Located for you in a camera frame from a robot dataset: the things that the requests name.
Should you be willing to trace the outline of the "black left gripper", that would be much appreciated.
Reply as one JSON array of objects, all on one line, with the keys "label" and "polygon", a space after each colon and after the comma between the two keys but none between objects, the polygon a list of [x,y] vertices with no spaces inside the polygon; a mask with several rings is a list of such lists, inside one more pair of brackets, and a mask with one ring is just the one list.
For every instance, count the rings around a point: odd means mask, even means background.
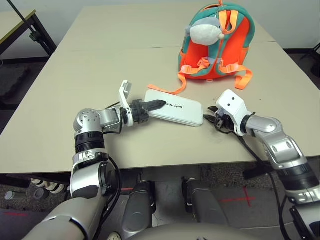
[{"label": "black left gripper", "polygon": [[149,120],[149,112],[161,109],[166,105],[164,100],[144,102],[142,99],[133,100],[130,108],[134,123],[143,124]]}]

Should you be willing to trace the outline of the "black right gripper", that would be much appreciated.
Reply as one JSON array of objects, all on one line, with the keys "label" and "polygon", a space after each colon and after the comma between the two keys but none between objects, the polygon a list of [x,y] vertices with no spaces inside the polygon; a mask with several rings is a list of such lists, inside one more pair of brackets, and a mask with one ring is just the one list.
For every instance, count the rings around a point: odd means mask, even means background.
[{"label": "black right gripper", "polygon": [[207,108],[214,115],[204,114],[203,117],[214,124],[215,129],[220,133],[234,133],[234,123],[229,115],[220,115],[216,106],[210,106]]}]

